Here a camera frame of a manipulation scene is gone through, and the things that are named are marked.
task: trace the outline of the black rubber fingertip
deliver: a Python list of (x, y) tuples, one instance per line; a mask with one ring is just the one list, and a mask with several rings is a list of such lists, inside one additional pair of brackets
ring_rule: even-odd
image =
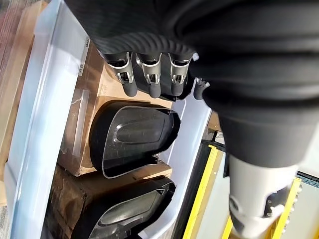
[(138, 93), (138, 87), (136, 86), (136, 82), (122, 84), (123, 90), (125, 94), (129, 97), (134, 97)]
[(183, 89), (184, 89), (184, 84), (180, 84), (180, 83), (177, 83), (177, 84), (172, 83), (170, 87), (170, 90), (173, 96), (180, 96), (181, 93), (183, 92)]
[(152, 82), (151, 84), (149, 84), (149, 95), (152, 98), (160, 97), (160, 83), (155, 84)]
[(195, 89), (194, 89), (194, 98), (197, 100), (202, 100), (203, 99), (203, 91), (207, 87), (205, 85), (199, 85), (197, 82), (195, 84)]

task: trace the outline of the robotic arm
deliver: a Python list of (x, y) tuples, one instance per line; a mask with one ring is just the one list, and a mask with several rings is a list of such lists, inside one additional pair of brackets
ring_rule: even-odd
[(283, 212), (319, 121), (319, 2), (65, 1), (128, 96), (137, 92), (132, 52), (154, 98), (162, 53), (173, 95), (187, 73), (200, 79), (225, 137), (234, 227), (245, 238), (262, 233)]

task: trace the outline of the white plastic tray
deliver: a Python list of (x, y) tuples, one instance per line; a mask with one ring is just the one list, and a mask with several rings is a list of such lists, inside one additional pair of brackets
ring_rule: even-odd
[(173, 145), (159, 154), (159, 158), (172, 167), (171, 180), (176, 185), (172, 201), (160, 218), (141, 231), (144, 239), (157, 239), (173, 225), (179, 214), (184, 196), (194, 167), (201, 139), (206, 129), (211, 109), (205, 102), (193, 96), (193, 90), (183, 101), (176, 101), (172, 109), (179, 114), (181, 125)]
[(60, 0), (37, 20), (4, 172), (11, 239), (41, 236), (86, 37)]

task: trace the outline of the black plastic cover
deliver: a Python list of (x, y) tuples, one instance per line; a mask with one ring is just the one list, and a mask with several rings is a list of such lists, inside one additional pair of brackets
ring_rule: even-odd
[(106, 194), (88, 205), (71, 239), (139, 238), (169, 205), (175, 185), (166, 177), (131, 185)]
[(177, 137), (178, 114), (148, 103), (106, 103), (90, 131), (93, 166), (107, 178), (156, 164), (155, 154), (167, 150)]

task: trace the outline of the tan box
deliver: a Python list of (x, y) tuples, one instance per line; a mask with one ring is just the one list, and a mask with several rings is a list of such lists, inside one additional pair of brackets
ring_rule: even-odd
[(57, 165), (45, 223), (54, 238), (70, 239), (81, 213), (94, 199), (146, 179), (170, 177), (171, 172), (167, 164), (159, 162), (117, 178), (106, 179), (100, 172), (74, 177)]
[(37, 17), (47, 5), (34, 3), (23, 10), (0, 85), (0, 205), (5, 205), (4, 165), (8, 160), (15, 119), (29, 63)]
[(142, 101), (171, 108), (170, 101), (153, 99), (140, 91), (135, 97), (126, 96), (122, 84), (92, 42), (88, 47), (82, 76), (78, 77), (76, 83), (75, 94), (81, 97), (73, 96), (58, 158), (58, 164), (75, 176), (95, 171), (90, 159), (89, 132), (96, 112), (104, 103)]
[(209, 119), (207, 127), (209, 129), (221, 132), (221, 127), (220, 127), (220, 124), (219, 124), (219, 118), (218, 118), (218, 114), (216, 112), (212, 112), (211, 113), (211, 116), (210, 116), (210, 119)]

